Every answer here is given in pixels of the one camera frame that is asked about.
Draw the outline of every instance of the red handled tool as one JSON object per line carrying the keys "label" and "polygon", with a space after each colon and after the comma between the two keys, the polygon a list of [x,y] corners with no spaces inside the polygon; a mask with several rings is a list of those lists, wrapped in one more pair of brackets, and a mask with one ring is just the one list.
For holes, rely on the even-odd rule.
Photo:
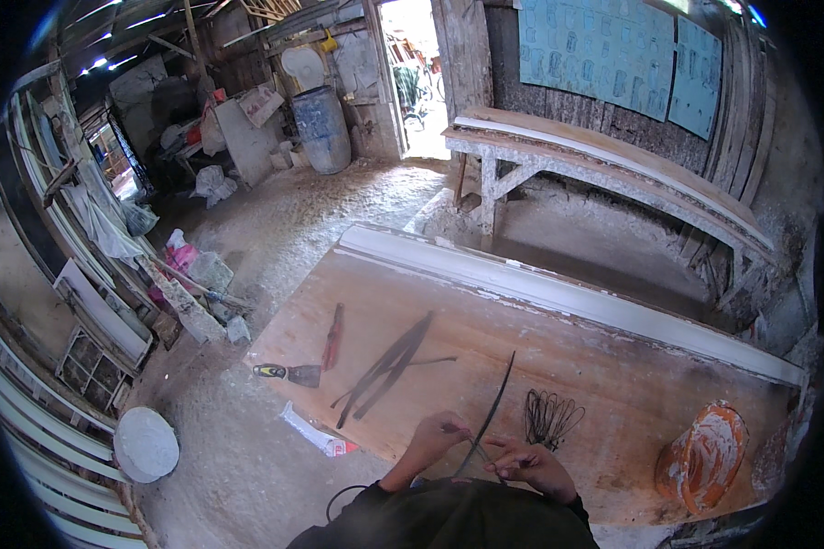
{"label": "red handled tool", "polygon": [[320,359],[320,371],[331,370],[336,365],[336,353],[339,351],[339,340],[342,339],[344,313],[344,303],[336,303],[333,325],[330,327],[330,333],[327,334],[327,345],[323,348],[323,357]]}

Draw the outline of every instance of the open doorway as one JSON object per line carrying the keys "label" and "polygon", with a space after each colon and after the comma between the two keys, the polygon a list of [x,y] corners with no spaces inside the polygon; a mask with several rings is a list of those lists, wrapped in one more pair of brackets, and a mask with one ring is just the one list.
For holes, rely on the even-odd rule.
{"label": "open doorway", "polygon": [[400,103],[406,157],[448,160],[445,88],[430,0],[393,0],[381,5],[387,61]]}

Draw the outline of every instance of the concrete floor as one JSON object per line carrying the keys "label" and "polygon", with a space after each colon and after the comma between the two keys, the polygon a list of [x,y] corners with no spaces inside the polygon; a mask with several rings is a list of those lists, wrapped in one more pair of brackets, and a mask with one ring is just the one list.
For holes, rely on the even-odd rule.
{"label": "concrete floor", "polygon": [[[230,293],[260,306],[249,317],[255,338],[352,221],[402,228],[442,188],[444,175],[427,167],[444,166],[417,164],[356,161],[327,177],[288,170],[211,210],[204,199],[168,200],[155,206],[162,219],[149,236],[158,249],[180,227],[187,242],[218,252],[235,273]],[[199,346],[184,332],[171,351],[154,351],[126,402],[156,409],[180,443],[173,473],[133,489],[163,549],[284,547],[326,523],[336,491],[390,467],[363,450],[320,453],[277,417],[286,401],[241,366],[246,350]]]}
{"label": "concrete floor", "polygon": [[[156,205],[162,219],[149,236],[160,248],[178,226],[188,242],[217,251],[235,272],[229,291],[260,306],[248,319],[256,338],[352,221],[406,226],[477,247],[475,211],[452,213],[446,201],[450,192],[440,192],[445,171],[443,163],[420,160],[400,165],[356,161],[328,177],[310,169],[289,170],[252,192],[239,190],[208,211],[203,199]],[[550,205],[553,191],[538,194],[535,185],[527,200],[507,204],[496,241],[502,253],[552,261],[545,266],[573,267],[577,271],[568,274],[599,280],[611,265],[620,267],[611,263],[619,249],[637,247],[645,259],[632,269],[657,265],[663,286],[698,299],[701,287],[676,261],[671,230],[607,205],[593,212],[595,206],[574,202],[568,193],[562,194],[567,195],[564,205]],[[607,222],[584,223],[598,216],[607,216]],[[544,240],[535,246],[531,235]],[[532,247],[538,255],[526,257]],[[550,255],[550,249],[558,249],[558,255]],[[585,261],[569,261],[572,256]],[[127,408],[147,405],[160,412],[180,443],[173,473],[133,488],[164,549],[284,547],[308,526],[326,523],[326,505],[336,491],[372,483],[390,467],[364,450],[339,458],[320,453],[278,417],[286,401],[242,366],[246,350],[228,342],[198,346],[184,333],[171,351],[154,351],[126,402]],[[336,504],[340,508],[352,497],[353,492],[343,495]],[[672,531],[593,526],[603,547],[654,547]]]}

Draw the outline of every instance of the plaster-covered bucket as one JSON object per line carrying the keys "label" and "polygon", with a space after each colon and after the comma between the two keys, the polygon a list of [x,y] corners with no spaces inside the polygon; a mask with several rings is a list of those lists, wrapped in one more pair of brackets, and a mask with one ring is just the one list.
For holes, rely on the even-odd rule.
{"label": "plaster-covered bucket", "polygon": [[665,445],[656,462],[656,489],[694,515],[713,509],[736,477],[748,428],[726,401],[714,401],[690,429]]}

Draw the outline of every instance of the person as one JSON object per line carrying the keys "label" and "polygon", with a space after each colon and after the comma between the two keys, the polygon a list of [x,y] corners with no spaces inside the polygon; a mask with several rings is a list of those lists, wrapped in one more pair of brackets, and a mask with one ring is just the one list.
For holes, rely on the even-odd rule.
{"label": "person", "polygon": [[445,411],[418,424],[406,453],[326,526],[312,526],[288,549],[328,547],[597,547],[589,515],[568,471],[543,445],[484,436],[497,457],[483,468],[526,482],[537,493],[490,480],[413,480],[470,429]]}

